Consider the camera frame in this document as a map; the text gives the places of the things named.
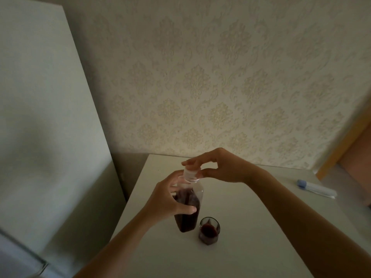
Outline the person's right hand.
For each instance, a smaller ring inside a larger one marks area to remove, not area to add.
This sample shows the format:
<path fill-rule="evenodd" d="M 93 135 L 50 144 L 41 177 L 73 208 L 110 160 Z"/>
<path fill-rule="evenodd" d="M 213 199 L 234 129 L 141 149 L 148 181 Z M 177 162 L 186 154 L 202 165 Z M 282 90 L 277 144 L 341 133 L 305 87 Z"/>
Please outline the person's right hand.
<path fill-rule="evenodd" d="M 190 158 L 186 161 L 183 161 L 181 164 L 183 166 L 200 166 L 201 170 L 206 168 L 219 169 L 220 177 L 201 177 L 201 171 L 199 171 L 197 177 L 214 178 L 231 183 L 248 183 L 253 175 L 260 170 L 258 166 L 221 147 Z"/>

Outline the person's left hand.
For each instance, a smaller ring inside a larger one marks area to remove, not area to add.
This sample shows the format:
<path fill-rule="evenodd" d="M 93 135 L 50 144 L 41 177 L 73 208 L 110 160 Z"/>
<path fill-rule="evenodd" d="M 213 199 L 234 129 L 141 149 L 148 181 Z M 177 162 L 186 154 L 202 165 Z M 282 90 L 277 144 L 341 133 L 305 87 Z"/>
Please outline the person's left hand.
<path fill-rule="evenodd" d="M 185 205 L 177 202 L 172 195 L 181 190 L 180 187 L 176 186 L 181 176 L 183 176 L 183 170 L 174 171 L 155 186 L 150 198 L 141 211 L 151 226 L 174 216 L 174 205 Z"/>

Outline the white bottle cap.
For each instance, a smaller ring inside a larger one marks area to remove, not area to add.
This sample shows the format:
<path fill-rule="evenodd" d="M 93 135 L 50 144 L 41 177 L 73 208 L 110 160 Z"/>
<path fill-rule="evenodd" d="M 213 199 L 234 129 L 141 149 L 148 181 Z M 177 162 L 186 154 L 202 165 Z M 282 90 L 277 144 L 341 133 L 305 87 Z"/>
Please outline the white bottle cap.
<path fill-rule="evenodd" d="M 183 171 L 183 178 L 188 183 L 196 183 L 200 180 L 198 176 L 199 171 L 201 171 L 201 167 L 193 167 L 193 165 L 186 165 Z"/>

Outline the person's left forearm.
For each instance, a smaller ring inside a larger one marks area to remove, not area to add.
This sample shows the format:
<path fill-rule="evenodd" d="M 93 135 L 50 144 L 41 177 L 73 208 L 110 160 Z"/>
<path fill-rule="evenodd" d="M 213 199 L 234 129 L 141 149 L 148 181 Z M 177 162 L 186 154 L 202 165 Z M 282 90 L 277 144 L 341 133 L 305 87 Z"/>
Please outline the person's left forearm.
<path fill-rule="evenodd" d="M 73 278 L 118 278 L 152 222 L 141 210 Z"/>

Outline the person's right forearm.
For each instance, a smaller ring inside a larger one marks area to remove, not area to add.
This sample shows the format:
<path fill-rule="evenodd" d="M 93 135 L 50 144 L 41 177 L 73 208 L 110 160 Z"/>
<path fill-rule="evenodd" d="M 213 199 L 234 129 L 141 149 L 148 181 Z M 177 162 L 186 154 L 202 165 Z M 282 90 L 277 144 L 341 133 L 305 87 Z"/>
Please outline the person's right forearm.
<path fill-rule="evenodd" d="M 276 220 L 314 278 L 371 278 L 371 256 L 266 170 L 246 184 Z"/>

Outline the small glass of dark juice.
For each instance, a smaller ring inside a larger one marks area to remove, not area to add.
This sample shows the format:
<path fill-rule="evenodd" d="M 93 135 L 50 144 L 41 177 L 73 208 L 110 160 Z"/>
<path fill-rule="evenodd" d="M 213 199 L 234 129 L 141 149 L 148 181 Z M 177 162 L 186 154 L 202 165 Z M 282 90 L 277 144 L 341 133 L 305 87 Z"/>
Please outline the small glass of dark juice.
<path fill-rule="evenodd" d="M 205 217 L 200 221 L 198 238 L 205 245 L 212 245 L 218 241 L 220 224 L 212 217 Z"/>

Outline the white tube with blue cap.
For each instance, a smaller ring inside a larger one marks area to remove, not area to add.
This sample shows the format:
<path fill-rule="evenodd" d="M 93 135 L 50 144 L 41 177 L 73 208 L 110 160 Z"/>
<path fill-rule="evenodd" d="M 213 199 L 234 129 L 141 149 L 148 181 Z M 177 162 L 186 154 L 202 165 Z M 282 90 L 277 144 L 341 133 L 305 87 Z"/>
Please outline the white tube with blue cap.
<path fill-rule="evenodd" d="M 336 199 L 337 197 L 337 192 L 335 190 L 324 187 L 322 185 L 307 182 L 301 179 L 298 179 L 296 184 L 300 189 L 318 194 L 320 196 L 328 197 L 331 199 Z"/>

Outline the white refrigerator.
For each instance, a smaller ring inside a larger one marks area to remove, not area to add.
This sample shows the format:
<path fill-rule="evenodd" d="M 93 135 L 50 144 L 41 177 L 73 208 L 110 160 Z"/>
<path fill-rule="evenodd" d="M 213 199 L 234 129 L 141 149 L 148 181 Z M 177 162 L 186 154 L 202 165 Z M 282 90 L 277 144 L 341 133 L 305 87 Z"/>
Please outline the white refrigerator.
<path fill-rule="evenodd" d="M 71 277 L 125 205 L 62 6 L 0 0 L 0 229 Z"/>

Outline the wooden door frame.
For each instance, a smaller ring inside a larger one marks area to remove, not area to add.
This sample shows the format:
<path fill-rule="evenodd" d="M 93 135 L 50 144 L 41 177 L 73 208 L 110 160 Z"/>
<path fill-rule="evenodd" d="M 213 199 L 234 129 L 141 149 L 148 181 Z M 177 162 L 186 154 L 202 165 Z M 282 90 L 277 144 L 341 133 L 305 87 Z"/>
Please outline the wooden door frame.
<path fill-rule="evenodd" d="M 322 162 L 319 167 L 316 178 L 322 180 L 332 167 L 342 158 L 342 156 L 350 149 L 356 140 L 371 124 L 371 99 L 364 105 L 354 123 L 349 130 L 343 135 L 336 146 L 331 150 L 330 154 Z"/>

